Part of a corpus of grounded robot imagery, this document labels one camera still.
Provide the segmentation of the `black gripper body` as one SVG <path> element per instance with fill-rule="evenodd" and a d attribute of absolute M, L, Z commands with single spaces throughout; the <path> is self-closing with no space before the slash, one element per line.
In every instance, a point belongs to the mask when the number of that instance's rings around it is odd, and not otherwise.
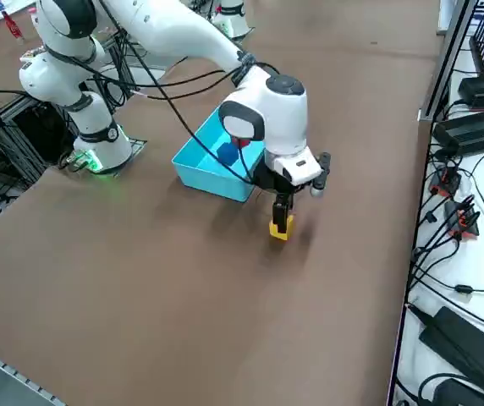
<path fill-rule="evenodd" d="M 308 181 L 301 185 L 293 186 L 284 176 L 271 170 L 264 159 L 261 159 L 256 164 L 252 173 L 252 179 L 256 187 L 276 195 L 295 195 L 311 185 L 311 182 Z"/>

